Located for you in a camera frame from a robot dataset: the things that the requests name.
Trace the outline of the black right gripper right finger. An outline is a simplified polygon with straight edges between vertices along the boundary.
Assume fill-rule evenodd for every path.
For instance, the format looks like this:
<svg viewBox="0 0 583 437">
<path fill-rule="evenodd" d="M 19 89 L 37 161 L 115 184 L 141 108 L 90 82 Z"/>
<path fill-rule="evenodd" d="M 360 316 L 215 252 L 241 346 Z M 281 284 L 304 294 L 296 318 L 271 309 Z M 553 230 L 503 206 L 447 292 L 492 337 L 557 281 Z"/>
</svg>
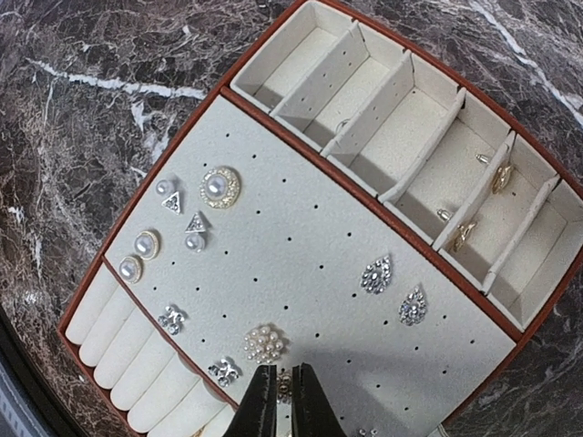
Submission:
<svg viewBox="0 0 583 437">
<path fill-rule="evenodd" d="M 292 369 L 291 435 L 346 437 L 313 367 L 302 363 Z"/>
</svg>

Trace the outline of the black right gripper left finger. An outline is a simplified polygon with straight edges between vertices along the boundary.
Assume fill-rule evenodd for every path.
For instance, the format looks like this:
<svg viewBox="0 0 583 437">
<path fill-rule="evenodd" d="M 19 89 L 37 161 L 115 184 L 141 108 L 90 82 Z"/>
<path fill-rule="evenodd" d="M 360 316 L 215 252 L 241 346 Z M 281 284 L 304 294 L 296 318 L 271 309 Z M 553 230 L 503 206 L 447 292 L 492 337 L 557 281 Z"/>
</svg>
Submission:
<svg viewBox="0 0 583 437">
<path fill-rule="evenodd" d="M 277 430 L 277 367 L 261 365 L 254 372 L 232 420 L 233 436 L 273 437 Z"/>
</svg>

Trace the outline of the beige jewelry tray insert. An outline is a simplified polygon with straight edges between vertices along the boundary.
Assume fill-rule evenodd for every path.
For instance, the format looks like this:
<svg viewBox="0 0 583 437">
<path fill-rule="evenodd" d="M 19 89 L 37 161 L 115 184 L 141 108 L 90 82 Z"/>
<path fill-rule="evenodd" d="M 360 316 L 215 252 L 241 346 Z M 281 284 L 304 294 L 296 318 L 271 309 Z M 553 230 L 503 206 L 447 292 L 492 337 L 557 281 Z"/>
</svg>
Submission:
<svg viewBox="0 0 583 437">
<path fill-rule="evenodd" d="M 134 436 L 222 435 L 259 365 L 301 363 L 345 433 L 428 436 L 581 264 L 582 189 L 516 120 L 298 1 L 162 154 L 58 332 Z"/>
</svg>

